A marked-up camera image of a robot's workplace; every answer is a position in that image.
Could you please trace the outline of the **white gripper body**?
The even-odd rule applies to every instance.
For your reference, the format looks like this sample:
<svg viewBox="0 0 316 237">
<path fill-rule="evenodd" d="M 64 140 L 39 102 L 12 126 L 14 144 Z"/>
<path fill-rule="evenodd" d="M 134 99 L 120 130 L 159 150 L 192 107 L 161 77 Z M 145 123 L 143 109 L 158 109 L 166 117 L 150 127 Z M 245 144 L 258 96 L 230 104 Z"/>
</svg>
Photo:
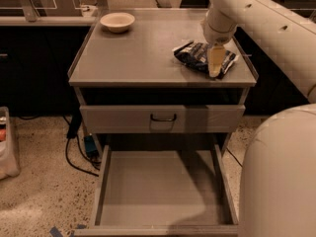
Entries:
<svg viewBox="0 0 316 237">
<path fill-rule="evenodd" d="M 208 23 L 203 23 L 201 27 L 205 40 L 212 45 L 224 45 L 230 42 L 237 28 L 237 26 L 233 24 L 230 25 L 227 30 L 216 30 L 212 28 Z"/>
</svg>

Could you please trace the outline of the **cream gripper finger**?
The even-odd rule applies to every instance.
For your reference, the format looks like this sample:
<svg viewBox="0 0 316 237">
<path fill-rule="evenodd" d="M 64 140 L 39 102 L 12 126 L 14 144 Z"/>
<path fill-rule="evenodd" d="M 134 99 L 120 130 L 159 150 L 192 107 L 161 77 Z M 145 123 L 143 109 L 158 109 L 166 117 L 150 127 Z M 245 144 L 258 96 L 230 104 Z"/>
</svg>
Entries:
<svg viewBox="0 0 316 237">
<path fill-rule="evenodd" d="M 225 53 L 226 49 L 223 45 L 214 45 L 207 50 L 208 73 L 211 78 L 219 75 Z"/>
</svg>

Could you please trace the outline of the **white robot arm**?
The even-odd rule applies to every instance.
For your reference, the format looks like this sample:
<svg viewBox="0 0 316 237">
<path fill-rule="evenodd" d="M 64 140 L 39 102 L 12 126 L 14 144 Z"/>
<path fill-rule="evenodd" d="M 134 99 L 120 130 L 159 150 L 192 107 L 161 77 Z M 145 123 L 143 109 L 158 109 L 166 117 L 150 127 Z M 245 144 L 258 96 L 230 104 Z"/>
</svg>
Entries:
<svg viewBox="0 0 316 237">
<path fill-rule="evenodd" d="M 255 131 L 244 156 L 237 236 L 316 237 L 316 26 L 272 0 L 209 1 L 206 40 L 227 43 L 241 27 L 308 101 Z"/>
</svg>

